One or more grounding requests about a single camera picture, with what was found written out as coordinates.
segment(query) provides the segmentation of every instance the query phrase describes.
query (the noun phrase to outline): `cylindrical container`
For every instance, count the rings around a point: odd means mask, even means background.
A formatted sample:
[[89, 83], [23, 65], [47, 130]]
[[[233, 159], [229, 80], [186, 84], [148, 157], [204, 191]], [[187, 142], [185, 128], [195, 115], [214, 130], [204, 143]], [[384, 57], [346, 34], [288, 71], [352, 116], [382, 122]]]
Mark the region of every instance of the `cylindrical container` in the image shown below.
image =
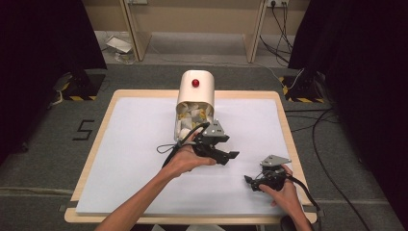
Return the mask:
[[188, 70], [181, 79], [174, 138], [182, 140], [200, 123], [213, 122], [214, 76], [206, 70]]

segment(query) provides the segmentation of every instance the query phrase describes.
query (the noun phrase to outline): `white paper sheet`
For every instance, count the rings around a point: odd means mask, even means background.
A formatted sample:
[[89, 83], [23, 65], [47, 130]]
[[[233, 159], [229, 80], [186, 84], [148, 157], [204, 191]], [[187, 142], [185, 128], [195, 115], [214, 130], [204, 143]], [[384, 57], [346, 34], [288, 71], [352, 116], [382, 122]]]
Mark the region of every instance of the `white paper sheet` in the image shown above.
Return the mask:
[[[176, 98], [120, 98], [79, 200], [79, 215], [107, 215], [162, 167], [156, 148], [174, 143]], [[218, 149], [240, 151], [226, 166], [198, 167], [171, 181], [147, 209], [149, 215], [281, 215], [271, 198], [253, 192], [243, 176], [256, 177], [260, 161], [289, 158], [272, 99], [216, 99], [215, 118], [230, 136]]]

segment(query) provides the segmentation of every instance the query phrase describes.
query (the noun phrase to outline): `wrist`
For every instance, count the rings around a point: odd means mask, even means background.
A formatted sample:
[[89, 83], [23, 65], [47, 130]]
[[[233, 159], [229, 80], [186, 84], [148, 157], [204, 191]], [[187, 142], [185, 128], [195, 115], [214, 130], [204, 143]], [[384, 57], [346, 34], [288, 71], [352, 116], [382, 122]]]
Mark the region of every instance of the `wrist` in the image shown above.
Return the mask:
[[178, 177], [178, 173], [177, 171], [174, 169], [174, 167], [171, 167], [169, 165], [163, 167], [158, 175], [161, 175], [164, 179], [166, 179], [167, 181], [170, 181], [176, 177]]
[[296, 226], [296, 230], [311, 230], [310, 222], [303, 211], [293, 213], [290, 217], [293, 220], [294, 226]]

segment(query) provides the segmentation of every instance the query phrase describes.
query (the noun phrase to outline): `red cap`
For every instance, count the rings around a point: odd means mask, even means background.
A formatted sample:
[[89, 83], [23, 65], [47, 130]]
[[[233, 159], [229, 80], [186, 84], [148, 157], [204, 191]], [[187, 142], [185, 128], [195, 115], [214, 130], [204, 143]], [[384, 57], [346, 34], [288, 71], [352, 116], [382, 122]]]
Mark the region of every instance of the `red cap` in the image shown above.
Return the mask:
[[193, 87], [198, 88], [198, 86], [200, 86], [200, 82], [197, 79], [193, 79], [191, 81], [191, 84]]

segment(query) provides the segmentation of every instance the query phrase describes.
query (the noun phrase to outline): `black curtain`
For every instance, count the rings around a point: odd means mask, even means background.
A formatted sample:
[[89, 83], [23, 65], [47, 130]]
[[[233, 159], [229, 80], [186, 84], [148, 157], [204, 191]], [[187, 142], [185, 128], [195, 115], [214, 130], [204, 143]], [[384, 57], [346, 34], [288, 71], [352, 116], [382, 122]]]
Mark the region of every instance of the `black curtain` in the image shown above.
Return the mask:
[[310, 3], [290, 68], [326, 74], [359, 158], [408, 229], [408, 1]]
[[106, 68], [80, 0], [0, 1], [0, 163], [26, 141], [67, 72]]

